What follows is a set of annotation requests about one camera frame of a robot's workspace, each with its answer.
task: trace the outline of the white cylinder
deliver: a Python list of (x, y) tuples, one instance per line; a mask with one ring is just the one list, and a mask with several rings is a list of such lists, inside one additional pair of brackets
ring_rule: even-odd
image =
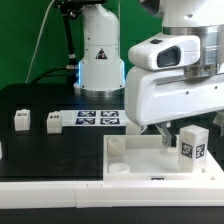
[(111, 137), (108, 139), (107, 151), (109, 155), (120, 156), (125, 153), (125, 139), (122, 137)]
[(109, 166), (109, 173), (130, 173), (130, 167), (126, 163), (113, 163)]

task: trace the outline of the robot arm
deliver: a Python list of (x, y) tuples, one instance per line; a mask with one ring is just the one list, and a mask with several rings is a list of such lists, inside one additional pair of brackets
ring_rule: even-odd
[(142, 7), (153, 16), (163, 16), (165, 0), (138, 0)]
[(129, 51), (128, 118), (149, 125), (223, 110), (224, 1), (139, 2), (163, 12), (163, 29)]

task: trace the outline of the white platform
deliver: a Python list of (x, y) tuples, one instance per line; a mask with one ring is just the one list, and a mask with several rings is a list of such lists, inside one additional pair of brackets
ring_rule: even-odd
[[(181, 173), (176, 149), (159, 147), (160, 136), (122, 136), (126, 152), (114, 157), (109, 137), (103, 181), (0, 183), (0, 208), (224, 206), (224, 174), (209, 153), (202, 173)], [(108, 173), (114, 162), (127, 163), (130, 173)]]

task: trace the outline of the white robot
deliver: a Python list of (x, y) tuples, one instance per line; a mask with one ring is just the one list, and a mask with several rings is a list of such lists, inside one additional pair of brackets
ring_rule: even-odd
[[(78, 70), (75, 93), (97, 97), (120, 94), (125, 86), (124, 62), (119, 56), (118, 18), (101, 4), (107, 0), (55, 0), (61, 10), (70, 64)], [(77, 63), (68, 18), (82, 14), (84, 29), (84, 57)]]
[(75, 92), (113, 96), (124, 90), (124, 62), (119, 56), (119, 21), (100, 4), (84, 6), (84, 57)]
[(125, 110), (137, 125), (156, 124), (170, 146), (168, 121), (224, 109), (224, 1), (139, 3), (163, 17), (163, 29), (129, 51), (136, 66), (127, 75)]

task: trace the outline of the warning label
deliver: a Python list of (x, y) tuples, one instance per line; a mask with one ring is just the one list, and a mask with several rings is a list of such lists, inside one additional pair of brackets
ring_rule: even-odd
[(103, 48), (100, 49), (99, 53), (96, 56), (96, 59), (107, 59), (107, 56), (106, 56)]

